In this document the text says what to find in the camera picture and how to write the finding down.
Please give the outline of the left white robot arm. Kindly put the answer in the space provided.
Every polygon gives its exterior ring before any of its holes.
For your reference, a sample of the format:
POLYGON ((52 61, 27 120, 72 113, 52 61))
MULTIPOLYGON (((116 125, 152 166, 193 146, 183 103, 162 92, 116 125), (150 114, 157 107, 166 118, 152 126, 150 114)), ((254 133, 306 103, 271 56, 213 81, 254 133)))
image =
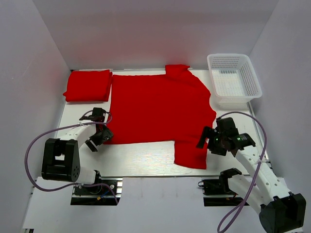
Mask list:
POLYGON ((82 167, 79 150, 86 145, 91 152, 109 141, 113 133, 106 126, 105 118, 109 113, 102 108, 93 108, 90 115, 84 114, 78 126, 60 138, 50 138, 44 147, 41 175, 45 180, 86 184, 93 194, 102 190, 103 182, 98 179, 97 171, 82 167))

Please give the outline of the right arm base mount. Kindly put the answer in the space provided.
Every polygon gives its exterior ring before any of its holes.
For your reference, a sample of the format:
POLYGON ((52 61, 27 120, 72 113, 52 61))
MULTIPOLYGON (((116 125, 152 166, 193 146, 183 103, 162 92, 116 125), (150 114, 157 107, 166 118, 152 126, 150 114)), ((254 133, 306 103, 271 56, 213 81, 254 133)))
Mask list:
POLYGON ((219 179, 204 179, 198 183, 203 190, 205 207, 233 207, 239 205, 243 199, 233 191, 225 192, 219 179))

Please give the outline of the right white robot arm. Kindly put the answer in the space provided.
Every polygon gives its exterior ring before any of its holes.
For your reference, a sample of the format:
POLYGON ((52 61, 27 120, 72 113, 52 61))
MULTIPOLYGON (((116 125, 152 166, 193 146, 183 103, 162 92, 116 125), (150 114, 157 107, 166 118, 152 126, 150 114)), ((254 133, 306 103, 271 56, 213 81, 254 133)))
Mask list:
POLYGON ((259 216, 267 233, 285 233, 304 224, 306 200, 293 193, 259 155, 255 141, 247 133, 239 133, 231 117, 218 118, 216 128, 205 126, 197 144, 202 148, 225 156, 230 152, 252 177, 248 181, 237 168, 224 170, 217 179, 205 179, 198 183, 207 198, 217 195, 239 196, 259 216))

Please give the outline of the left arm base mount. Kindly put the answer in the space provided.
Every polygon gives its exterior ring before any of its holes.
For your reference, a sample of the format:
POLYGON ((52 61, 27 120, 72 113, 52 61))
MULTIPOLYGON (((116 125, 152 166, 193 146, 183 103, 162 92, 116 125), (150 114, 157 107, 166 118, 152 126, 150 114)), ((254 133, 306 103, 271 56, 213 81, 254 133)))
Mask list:
POLYGON ((72 206, 117 206, 115 198, 110 191, 113 190, 117 201, 120 201, 122 193, 122 178, 100 178, 100 183, 109 186, 74 187, 71 202, 72 206))

